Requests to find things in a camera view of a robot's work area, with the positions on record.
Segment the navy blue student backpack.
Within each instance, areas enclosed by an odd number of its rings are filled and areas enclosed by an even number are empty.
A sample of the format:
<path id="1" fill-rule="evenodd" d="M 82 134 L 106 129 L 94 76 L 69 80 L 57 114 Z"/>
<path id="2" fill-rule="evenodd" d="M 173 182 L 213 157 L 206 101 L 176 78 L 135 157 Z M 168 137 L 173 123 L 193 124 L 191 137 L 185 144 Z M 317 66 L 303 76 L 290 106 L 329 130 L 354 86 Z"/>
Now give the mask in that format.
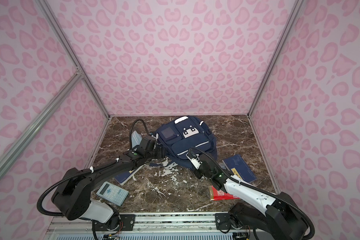
<path id="1" fill-rule="evenodd" d="M 166 149 L 166 156 L 181 167 L 195 169 L 187 158 L 190 148 L 197 148 L 218 159 L 217 138 L 208 125 L 195 116 L 183 116 L 162 125 L 154 137 Z"/>

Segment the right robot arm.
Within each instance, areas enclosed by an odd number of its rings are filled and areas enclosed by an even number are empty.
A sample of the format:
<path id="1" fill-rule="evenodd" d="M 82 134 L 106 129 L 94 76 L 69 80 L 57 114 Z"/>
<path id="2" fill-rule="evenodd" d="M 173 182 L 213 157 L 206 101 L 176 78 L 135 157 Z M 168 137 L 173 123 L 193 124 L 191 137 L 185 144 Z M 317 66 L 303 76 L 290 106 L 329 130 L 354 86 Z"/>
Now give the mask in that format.
<path id="1" fill-rule="evenodd" d="M 278 195 L 259 189 L 222 169 L 206 153 L 189 156 L 200 176 L 206 177 L 217 190 L 240 198 L 245 205 L 229 211 L 231 226 L 263 230 L 275 240 L 309 240 L 315 234 L 310 218 L 285 193 Z"/>

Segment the navy blue notebook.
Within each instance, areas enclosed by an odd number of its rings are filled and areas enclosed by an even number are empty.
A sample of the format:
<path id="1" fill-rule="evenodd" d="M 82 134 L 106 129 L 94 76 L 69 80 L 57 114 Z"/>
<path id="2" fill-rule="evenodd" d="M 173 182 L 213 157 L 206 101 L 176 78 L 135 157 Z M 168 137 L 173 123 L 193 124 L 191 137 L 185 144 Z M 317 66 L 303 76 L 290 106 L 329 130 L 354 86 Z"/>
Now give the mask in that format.
<path id="1" fill-rule="evenodd" d="M 115 177 L 115 180 L 123 186 L 129 179 L 131 179 L 143 166 L 138 167 L 135 170 L 124 172 Z"/>

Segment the navy blue book yellow label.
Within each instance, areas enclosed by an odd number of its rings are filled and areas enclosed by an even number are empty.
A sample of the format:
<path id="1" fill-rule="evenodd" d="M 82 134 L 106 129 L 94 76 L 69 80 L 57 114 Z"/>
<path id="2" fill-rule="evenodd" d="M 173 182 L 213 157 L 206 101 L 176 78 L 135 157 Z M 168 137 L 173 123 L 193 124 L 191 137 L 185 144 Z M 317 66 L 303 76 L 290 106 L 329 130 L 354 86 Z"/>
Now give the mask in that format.
<path id="1" fill-rule="evenodd" d="M 243 181 L 252 183 L 257 177 L 240 155 L 234 155 L 223 160 L 228 170 L 237 175 Z"/>

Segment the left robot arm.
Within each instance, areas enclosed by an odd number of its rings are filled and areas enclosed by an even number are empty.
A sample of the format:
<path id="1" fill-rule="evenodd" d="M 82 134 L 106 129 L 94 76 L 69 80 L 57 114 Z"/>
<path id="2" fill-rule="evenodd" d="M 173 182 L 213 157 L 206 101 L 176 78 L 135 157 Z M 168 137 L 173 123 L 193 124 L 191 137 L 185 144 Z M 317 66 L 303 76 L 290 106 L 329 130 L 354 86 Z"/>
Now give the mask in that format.
<path id="1" fill-rule="evenodd" d="M 93 169 L 66 172 L 63 182 L 55 187 L 52 203 L 62 216 L 73 221 L 91 220 L 113 230 L 120 224 L 119 212 L 112 206 L 92 199 L 92 191 L 109 179 L 139 168 L 154 159 L 164 159 L 166 149 L 152 136 L 143 136 L 139 145 L 123 152 L 109 164 Z"/>

